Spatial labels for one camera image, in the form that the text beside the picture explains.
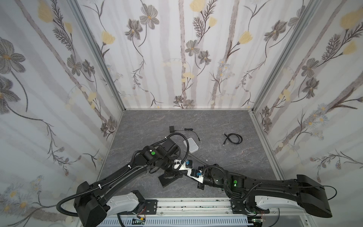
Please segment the black network switch box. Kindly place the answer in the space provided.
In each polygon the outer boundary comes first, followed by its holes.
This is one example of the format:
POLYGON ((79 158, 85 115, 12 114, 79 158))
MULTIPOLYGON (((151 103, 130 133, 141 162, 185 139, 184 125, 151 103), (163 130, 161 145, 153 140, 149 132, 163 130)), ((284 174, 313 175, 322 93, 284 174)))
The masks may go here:
POLYGON ((173 183, 174 181, 176 181, 179 178, 182 178, 183 174, 180 173, 167 173, 164 172, 162 175, 160 175, 158 177, 161 185, 163 188, 167 187, 168 185, 170 185, 171 183, 173 183))

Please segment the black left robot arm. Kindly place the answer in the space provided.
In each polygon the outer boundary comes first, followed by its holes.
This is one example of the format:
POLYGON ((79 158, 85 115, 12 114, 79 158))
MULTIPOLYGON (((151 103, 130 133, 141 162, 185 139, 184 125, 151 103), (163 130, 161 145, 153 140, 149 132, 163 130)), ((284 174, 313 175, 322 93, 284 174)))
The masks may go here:
POLYGON ((57 211, 66 216, 78 217, 84 227, 96 227, 111 211, 111 206, 107 204, 111 198, 137 177, 162 169, 164 174, 159 180, 163 187, 181 178, 181 167, 187 161, 188 155, 180 161, 172 156, 180 151, 179 146, 171 139, 173 136, 187 139, 182 133, 174 132, 159 142, 135 151, 128 164, 108 177, 92 184, 80 184, 76 194, 57 203, 57 211))

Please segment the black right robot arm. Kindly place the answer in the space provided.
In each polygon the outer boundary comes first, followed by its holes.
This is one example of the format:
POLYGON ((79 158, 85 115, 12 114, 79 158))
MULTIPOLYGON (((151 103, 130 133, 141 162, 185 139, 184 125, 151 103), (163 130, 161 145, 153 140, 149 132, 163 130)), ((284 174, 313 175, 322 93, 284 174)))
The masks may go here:
POLYGON ((206 185, 223 189, 228 198, 246 204, 247 208, 257 208, 256 196, 268 196, 295 201, 316 217, 332 217, 325 186, 305 175, 281 181, 259 180, 211 165, 192 170, 191 176, 199 181, 199 189, 206 185))

